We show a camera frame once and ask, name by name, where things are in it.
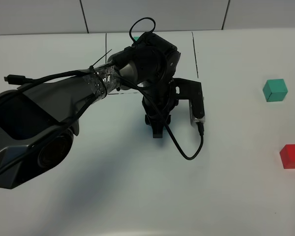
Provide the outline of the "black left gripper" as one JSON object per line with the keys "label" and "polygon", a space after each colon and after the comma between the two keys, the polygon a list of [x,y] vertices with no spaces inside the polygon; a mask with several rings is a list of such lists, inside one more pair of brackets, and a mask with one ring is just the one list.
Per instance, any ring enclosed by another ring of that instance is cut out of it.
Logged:
{"label": "black left gripper", "polygon": [[[152,84],[148,81],[143,82],[143,88],[148,87],[151,88],[145,90],[146,94],[156,104],[157,108],[162,113],[164,119],[169,125],[171,122],[170,112],[178,104],[178,101],[175,100],[176,88],[174,80],[169,80],[168,83],[161,84],[160,86],[157,86],[157,84]],[[157,122],[159,117],[156,111],[153,109],[151,103],[145,97],[143,98],[142,103],[146,111],[145,122],[146,125],[152,127],[153,138],[163,138],[164,124]]]}

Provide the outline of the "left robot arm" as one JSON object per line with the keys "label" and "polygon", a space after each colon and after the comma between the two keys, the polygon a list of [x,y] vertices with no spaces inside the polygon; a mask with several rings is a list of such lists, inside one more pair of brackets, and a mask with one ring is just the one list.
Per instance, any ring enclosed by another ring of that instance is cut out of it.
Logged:
{"label": "left robot arm", "polygon": [[[143,90],[147,119],[169,120],[179,58],[175,45],[145,32],[99,67],[36,80],[7,76],[18,88],[0,93],[0,188],[15,188],[58,165],[79,134],[79,118],[115,89]],[[153,105],[161,113],[156,118]]]}

